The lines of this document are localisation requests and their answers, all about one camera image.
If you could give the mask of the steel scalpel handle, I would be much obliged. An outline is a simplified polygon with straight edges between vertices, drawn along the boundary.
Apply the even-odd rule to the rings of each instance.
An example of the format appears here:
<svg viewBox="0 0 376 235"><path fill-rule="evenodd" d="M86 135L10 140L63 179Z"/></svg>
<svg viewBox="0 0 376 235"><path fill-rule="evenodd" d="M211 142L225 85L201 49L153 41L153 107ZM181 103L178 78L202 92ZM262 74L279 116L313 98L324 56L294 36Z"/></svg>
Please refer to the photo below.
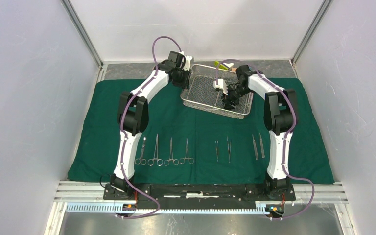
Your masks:
<svg viewBox="0 0 376 235"><path fill-rule="evenodd" d="M259 133L259 143L260 143L260 151L261 151L261 158L265 158L265 152L264 152L264 143L261 133Z"/></svg>

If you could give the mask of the steel forceps with ring handles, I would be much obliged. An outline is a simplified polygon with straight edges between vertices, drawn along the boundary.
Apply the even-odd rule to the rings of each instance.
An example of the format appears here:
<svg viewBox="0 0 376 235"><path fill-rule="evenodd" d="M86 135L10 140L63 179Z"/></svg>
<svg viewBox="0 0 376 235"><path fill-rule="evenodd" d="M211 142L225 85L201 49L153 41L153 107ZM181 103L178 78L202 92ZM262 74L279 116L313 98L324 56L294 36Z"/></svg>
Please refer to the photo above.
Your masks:
<svg viewBox="0 0 376 235"><path fill-rule="evenodd" d="M159 158L159 135L156 135L155 139L155 148L154 148L154 155L151 159L148 159L147 164L149 166L157 165L162 166L164 164L163 160Z"/></svg>

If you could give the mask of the pointed steel tweezers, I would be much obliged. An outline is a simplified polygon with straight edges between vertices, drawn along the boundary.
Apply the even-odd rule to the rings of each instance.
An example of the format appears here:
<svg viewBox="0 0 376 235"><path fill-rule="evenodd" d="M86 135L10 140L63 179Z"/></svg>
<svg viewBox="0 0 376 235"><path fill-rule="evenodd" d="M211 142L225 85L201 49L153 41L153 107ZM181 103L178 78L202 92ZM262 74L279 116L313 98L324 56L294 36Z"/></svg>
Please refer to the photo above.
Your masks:
<svg viewBox="0 0 376 235"><path fill-rule="evenodd" d="M232 139L227 137L228 161L231 163Z"/></svg>

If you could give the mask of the green surgical cloth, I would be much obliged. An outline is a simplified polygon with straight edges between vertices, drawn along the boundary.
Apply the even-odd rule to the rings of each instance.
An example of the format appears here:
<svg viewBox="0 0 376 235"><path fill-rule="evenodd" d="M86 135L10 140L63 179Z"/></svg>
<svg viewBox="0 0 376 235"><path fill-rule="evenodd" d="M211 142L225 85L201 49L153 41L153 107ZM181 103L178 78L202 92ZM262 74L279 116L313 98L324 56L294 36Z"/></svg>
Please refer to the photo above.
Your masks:
<svg viewBox="0 0 376 235"><path fill-rule="evenodd" d="M299 122L291 137L289 173L308 178L315 184L334 182L321 132L306 92L296 78L273 78L272 81L297 93ZM141 84L141 80L105 80L94 91L86 115L75 159L68 171L71 181L107 181L117 165L120 133L117 122L119 97ZM134 182L153 184L253 184L262 183L269 164L270 137L263 122L263 100L255 95L252 108L244 119L230 118L187 107L180 99L181 90L172 85L161 89L149 103L149 124L138 144L146 137L144 158L154 155L159 135L159 158L168 159L170 138L174 158L189 156L194 164L174 166L136 165ZM259 133L264 143L261 158ZM259 159L255 159L252 134ZM228 161L227 137L232 139L231 163ZM219 141L219 163L215 141Z"/></svg>

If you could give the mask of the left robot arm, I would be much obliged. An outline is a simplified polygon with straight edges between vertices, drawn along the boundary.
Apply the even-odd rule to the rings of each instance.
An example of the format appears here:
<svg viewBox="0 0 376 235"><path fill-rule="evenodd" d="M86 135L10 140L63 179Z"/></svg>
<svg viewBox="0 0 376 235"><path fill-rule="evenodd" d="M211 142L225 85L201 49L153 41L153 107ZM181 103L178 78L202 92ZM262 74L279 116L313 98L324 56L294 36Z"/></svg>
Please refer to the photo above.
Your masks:
<svg viewBox="0 0 376 235"><path fill-rule="evenodd" d="M166 60L158 63L152 73L135 89L120 95L117 121L120 144L117 165L110 177L107 189L112 189L121 199L134 194L131 180L134 176L134 160L142 132L149 122L149 102L169 83L187 88L193 57L171 51Z"/></svg>

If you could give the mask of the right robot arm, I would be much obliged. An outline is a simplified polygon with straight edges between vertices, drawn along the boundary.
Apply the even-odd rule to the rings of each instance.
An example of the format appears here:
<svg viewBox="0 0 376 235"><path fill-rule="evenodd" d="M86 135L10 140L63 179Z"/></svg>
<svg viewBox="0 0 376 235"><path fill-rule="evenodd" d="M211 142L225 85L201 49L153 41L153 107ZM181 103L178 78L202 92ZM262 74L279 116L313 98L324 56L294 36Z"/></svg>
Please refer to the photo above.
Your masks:
<svg viewBox="0 0 376 235"><path fill-rule="evenodd" d="M214 83L223 87L222 102L225 110L233 110L241 97L253 92L264 100L263 121L270 137L269 166L263 183L263 194L275 200L290 187L288 154L293 129L297 125L296 92L271 82L261 71L251 70L248 65L236 69L238 82L227 85L223 79Z"/></svg>

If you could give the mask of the metal mesh instrument tray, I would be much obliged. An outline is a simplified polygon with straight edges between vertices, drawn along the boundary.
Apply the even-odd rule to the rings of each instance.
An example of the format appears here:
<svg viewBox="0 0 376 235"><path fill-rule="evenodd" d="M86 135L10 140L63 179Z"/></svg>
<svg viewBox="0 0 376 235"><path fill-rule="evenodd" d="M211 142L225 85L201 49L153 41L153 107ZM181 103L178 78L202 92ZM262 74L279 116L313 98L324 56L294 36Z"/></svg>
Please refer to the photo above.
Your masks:
<svg viewBox="0 0 376 235"><path fill-rule="evenodd" d="M222 92L213 87L215 81L216 68L201 64L194 64L191 67L188 89L182 90L180 98L185 106L227 116L230 118L243 119L250 113L253 94L239 99L239 104L233 110L224 109L222 102Z"/></svg>

